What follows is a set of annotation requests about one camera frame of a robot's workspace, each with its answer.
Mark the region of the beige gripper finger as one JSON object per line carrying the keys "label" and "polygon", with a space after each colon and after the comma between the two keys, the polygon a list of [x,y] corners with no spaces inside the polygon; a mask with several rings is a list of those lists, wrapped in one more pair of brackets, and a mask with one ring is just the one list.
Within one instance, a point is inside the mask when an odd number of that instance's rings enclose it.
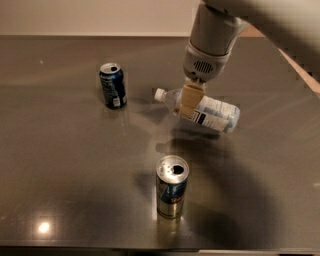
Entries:
{"label": "beige gripper finger", "polygon": [[204,85],[206,85],[206,82],[203,81],[200,78],[188,78],[188,77],[186,77],[185,78],[185,84],[196,85],[196,86],[204,86]]}
{"label": "beige gripper finger", "polygon": [[179,114],[182,117],[189,118],[201,102],[204,95],[205,91],[201,86],[185,84],[181,92]]}

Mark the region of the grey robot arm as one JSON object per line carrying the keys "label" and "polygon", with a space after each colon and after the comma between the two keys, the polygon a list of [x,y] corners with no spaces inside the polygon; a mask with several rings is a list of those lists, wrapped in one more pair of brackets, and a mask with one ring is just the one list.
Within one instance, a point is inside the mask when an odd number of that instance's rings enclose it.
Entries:
{"label": "grey robot arm", "polygon": [[190,117],[205,82],[218,77],[238,36],[254,26],[315,80],[320,80],[319,0],[201,0],[186,46],[189,79],[178,113]]}

